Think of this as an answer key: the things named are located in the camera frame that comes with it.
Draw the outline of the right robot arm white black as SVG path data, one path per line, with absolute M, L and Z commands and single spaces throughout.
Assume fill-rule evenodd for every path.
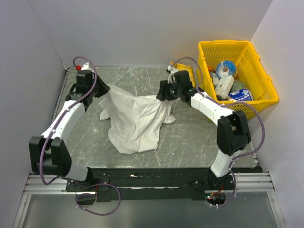
M 247 118 L 242 111 L 232 111 L 213 100 L 203 89 L 195 88 L 186 70 L 166 70 L 167 80 L 160 82 L 156 98 L 160 101 L 180 99 L 200 111 L 217 127 L 218 153 L 208 170 L 208 185 L 219 189 L 231 170 L 233 160 L 251 142 Z

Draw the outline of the white t-shirt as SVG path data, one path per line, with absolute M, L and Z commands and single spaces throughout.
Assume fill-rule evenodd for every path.
M 121 154 L 158 148 L 162 124 L 176 121 L 171 114 L 173 101 L 160 101 L 156 95 L 135 96 L 109 85 L 102 96 L 100 120 L 110 119 L 108 138 Z

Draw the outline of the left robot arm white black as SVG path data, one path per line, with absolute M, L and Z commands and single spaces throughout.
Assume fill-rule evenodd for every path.
M 73 128 L 87 111 L 94 98 L 108 93 L 110 87 L 92 70 L 79 70 L 74 83 L 65 98 L 63 108 L 50 127 L 40 136 L 29 141 L 31 168 L 41 178 L 55 175 L 77 181 L 84 191 L 93 188 L 91 168 L 72 162 L 66 142 Z

